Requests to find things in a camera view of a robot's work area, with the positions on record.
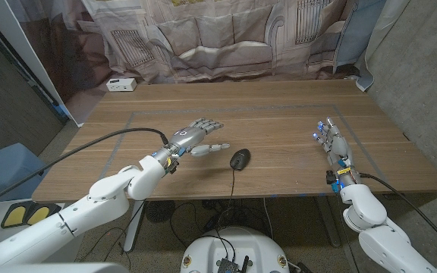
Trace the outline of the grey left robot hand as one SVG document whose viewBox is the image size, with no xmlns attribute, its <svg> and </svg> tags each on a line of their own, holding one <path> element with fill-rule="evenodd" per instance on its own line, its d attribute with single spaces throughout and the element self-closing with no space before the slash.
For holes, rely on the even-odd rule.
<svg viewBox="0 0 437 273">
<path fill-rule="evenodd" d="M 175 132 L 169 140 L 168 144 L 171 154 L 181 157 L 185 153 L 190 153 L 192 156 L 200 157 L 211 152 L 228 149 L 230 147 L 229 143 L 213 145 L 201 144 L 205 136 L 222 127 L 223 124 L 206 118 L 193 121 L 187 127 Z"/>
</svg>

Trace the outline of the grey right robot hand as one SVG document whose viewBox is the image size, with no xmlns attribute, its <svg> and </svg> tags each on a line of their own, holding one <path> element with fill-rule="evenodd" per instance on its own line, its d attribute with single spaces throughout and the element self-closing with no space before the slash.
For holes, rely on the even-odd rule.
<svg viewBox="0 0 437 273">
<path fill-rule="evenodd" d="M 317 129 L 318 132 L 313 133 L 313 139 L 324 149 L 332 169 L 337 171 L 353 168 L 352 149 L 334 121 L 327 117 L 325 122 L 318 122 Z"/>
</svg>

